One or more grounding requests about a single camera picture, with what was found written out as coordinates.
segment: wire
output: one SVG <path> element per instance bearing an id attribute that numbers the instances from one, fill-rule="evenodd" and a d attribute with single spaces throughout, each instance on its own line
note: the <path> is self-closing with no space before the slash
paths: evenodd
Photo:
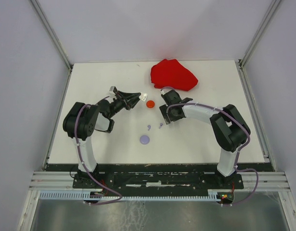
<path id="1" fill-rule="evenodd" d="M 102 100 L 106 100 L 107 98 L 109 98 L 109 96 L 106 96 L 105 98 L 101 99 L 100 101 L 102 101 Z"/>
<path id="2" fill-rule="evenodd" d="M 87 166 L 85 165 L 85 162 L 82 158 L 82 155 L 81 155 L 81 151 L 80 151 L 80 143 L 79 143 L 79 140 L 78 140 L 78 137 L 77 137 L 77 127 L 78 127 L 78 121 L 79 121 L 79 118 L 80 118 L 80 115 L 81 113 L 83 112 L 83 110 L 88 107 L 88 106 L 91 106 L 91 104 L 85 104 L 82 106 L 82 108 L 80 109 L 78 115 L 77 115 L 77 118 L 76 118 L 76 121 L 75 121 L 75 129 L 74 129 L 74 136 L 75 136 L 75 140 L 76 140 L 76 145 L 77 145 L 77 150 L 78 150 L 78 156 L 79 156 L 79 159 L 80 159 L 80 162 L 82 164 L 82 166 L 84 167 L 85 171 L 87 172 L 88 176 L 95 182 L 97 183 L 98 185 L 100 185 L 103 189 L 107 189 L 108 191 L 116 194 L 119 196 L 119 198 L 117 199 L 114 199 L 114 200 L 111 200 L 111 201 L 105 201 L 105 202 L 98 202 L 96 204 L 91 204 L 91 205 L 106 205 L 106 204 L 111 204 L 111 203 L 114 203 L 114 202 L 117 202 L 119 200 L 122 199 L 122 195 L 118 192 L 116 192 L 115 190 L 113 189 L 110 189 L 108 188 L 107 186 L 105 185 L 102 185 L 100 182 L 98 182 L 89 172 L 89 169 L 87 168 Z"/>
<path id="3" fill-rule="evenodd" d="M 172 90 L 175 90 L 175 89 L 172 88 L 172 87 L 163 87 L 161 90 L 164 90 L 164 89 L 166 89 L 166 88 L 168 88 L 168 89 L 172 89 Z"/>
<path id="4" fill-rule="evenodd" d="M 224 114 L 226 117 L 228 117 L 232 122 L 234 122 L 244 133 L 245 135 L 247 136 L 247 141 L 241 145 L 239 148 L 238 148 L 238 151 L 237 151 L 237 154 L 236 154 L 236 158 L 235 158 L 235 161 L 234 161 L 234 170 L 236 172 L 248 172 L 248 171 L 253 171 L 255 172 L 256 174 L 256 184 L 255 184 L 255 187 L 253 189 L 253 191 L 249 194 L 248 197 L 246 197 L 245 199 L 239 201 L 239 202 L 236 202 L 236 203 L 232 203 L 230 205 L 224 205 L 224 206 L 233 206 L 233 205 L 238 205 L 242 202 L 245 202 L 247 200 L 249 200 L 255 193 L 257 187 L 258 187 L 258 183 L 259 183 L 259 174 L 258 172 L 253 169 L 253 168 L 247 168 L 247 169 L 243 169 L 243 170 L 238 170 L 237 168 L 237 164 L 238 164 L 238 160 L 239 160 L 239 156 L 240 156 L 240 151 L 245 148 L 249 143 L 250 143 L 250 135 L 248 134 L 247 130 L 236 120 L 234 119 L 231 115 L 229 115 L 228 113 L 224 112 L 223 110 L 220 110 L 218 108 L 215 108 L 215 107 L 211 107 L 211 106 L 208 106 L 208 105 L 205 105 L 205 104 L 201 104 L 201 103 L 177 103 L 177 104 L 173 104 L 173 105 L 170 105 L 168 106 L 167 110 L 166 110 L 166 114 L 168 114 L 168 111 L 171 107 L 176 107 L 176 106 L 185 106 L 185 105 L 193 105 L 193 106 L 200 106 L 200 107 L 204 107 L 204 108 L 208 108 L 208 109 L 211 109 L 211 110 L 215 110 L 217 112 L 220 112 L 222 114 Z"/>
<path id="5" fill-rule="evenodd" d="M 107 186 L 107 185 L 105 184 L 105 181 L 104 181 L 104 180 L 102 180 L 102 184 L 105 185 L 105 186 Z M 104 192 L 104 189 L 103 189 L 102 192 Z M 105 196 L 107 196 L 107 194 L 108 194 L 108 190 L 106 190 Z"/>
<path id="6" fill-rule="evenodd" d="M 234 182 L 232 182 L 232 190 L 231 190 L 231 193 L 234 192 Z"/>
<path id="7" fill-rule="evenodd" d="M 73 165 L 71 168 L 70 168 L 70 177 L 72 177 L 74 179 L 74 177 L 71 175 L 71 171 L 74 169 L 74 167 L 76 167 L 76 165 Z"/>

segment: white wall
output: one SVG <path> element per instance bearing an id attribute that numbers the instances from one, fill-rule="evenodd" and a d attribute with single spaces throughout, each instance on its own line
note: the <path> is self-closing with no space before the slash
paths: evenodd
<path id="1" fill-rule="evenodd" d="M 0 231 L 13 231 L 45 157 L 67 69 L 29 1 L 0 1 Z"/>
<path id="2" fill-rule="evenodd" d="M 246 71 L 277 166 L 296 201 L 296 0 L 283 1 Z"/>
<path id="3" fill-rule="evenodd" d="M 271 0 L 39 0 L 72 63 L 241 59 Z"/>

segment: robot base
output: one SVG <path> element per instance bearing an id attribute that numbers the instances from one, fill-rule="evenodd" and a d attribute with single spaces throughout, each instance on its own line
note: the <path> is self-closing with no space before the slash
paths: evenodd
<path id="1" fill-rule="evenodd" d="M 114 174 L 100 174 L 98 166 L 93 172 L 90 173 L 98 182 L 104 183 L 109 188 L 112 188 L 114 181 Z M 95 183 L 86 172 L 77 171 L 77 174 L 74 176 L 73 180 L 74 189 L 100 189 L 97 183 Z"/>
<path id="2" fill-rule="evenodd" d="M 217 170 L 214 174 L 202 174 L 199 177 L 202 189 L 243 189 L 243 180 L 240 174 L 232 173 L 224 177 Z"/>

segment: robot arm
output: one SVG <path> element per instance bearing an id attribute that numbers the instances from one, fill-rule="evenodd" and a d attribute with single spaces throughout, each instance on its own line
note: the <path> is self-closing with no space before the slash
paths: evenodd
<path id="1" fill-rule="evenodd" d="M 238 147 L 245 143 L 247 139 L 245 133 L 235 123 L 228 125 L 231 121 L 222 113 L 198 105 L 184 105 L 184 103 L 196 104 L 196 102 L 191 98 L 182 100 L 174 90 L 162 93 L 162 98 L 166 104 L 160 106 L 160 110 L 166 124 L 182 118 L 194 118 L 212 126 L 216 140 L 221 147 L 217 171 L 224 177 L 233 174 L 235 172 L 234 164 Z M 180 106 L 171 107 L 168 110 L 170 105 L 179 103 L 181 103 Z M 235 106 L 229 104 L 223 108 L 223 111 L 236 119 L 250 134 L 248 125 Z"/>
<path id="2" fill-rule="evenodd" d="M 113 102 L 110 103 L 106 99 L 103 99 L 96 105 L 92 105 L 89 108 L 86 107 L 80 115 L 78 121 L 77 137 L 80 143 L 80 153 L 89 172 L 93 172 L 97 166 L 91 143 L 91 135 L 94 130 L 110 133 L 115 124 L 114 120 L 111 118 L 115 114 L 123 108 L 130 110 L 134 108 L 140 100 L 145 101 L 147 98 L 147 94 L 145 93 L 124 93 L 118 91 L 116 87 L 110 88 L 109 95 L 113 98 Z M 86 170 L 84 169 L 78 156 L 74 130 L 78 113 L 84 105 L 84 103 L 76 102 L 63 122 L 63 130 L 66 131 L 68 136 L 73 139 L 73 143 L 76 146 L 78 169 L 82 172 L 86 172 Z"/>

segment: small plastic object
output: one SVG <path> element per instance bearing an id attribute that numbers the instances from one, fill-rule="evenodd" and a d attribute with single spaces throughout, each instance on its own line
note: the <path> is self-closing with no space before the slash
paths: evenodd
<path id="1" fill-rule="evenodd" d="M 155 103 L 154 103 L 153 100 L 149 100 L 146 105 L 147 105 L 148 108 L 154 108 Z"/>
<path id="2" fill-rule="evenodd" d="M 150 142 L 150 138 L 146 135 L 141 136 L 139 140 L 142 144 L 148 144 Z"/>
<path id="3" fill-rule="evenodd" d="M 141 92 L 141 95 L 139 96 L 139 98 L 140 98 L 142 101 L 146 101 L 147 97 L 148 97 L 148 94 L 147 94 L 147 93 L 142 93 L 142 92 Z"/>

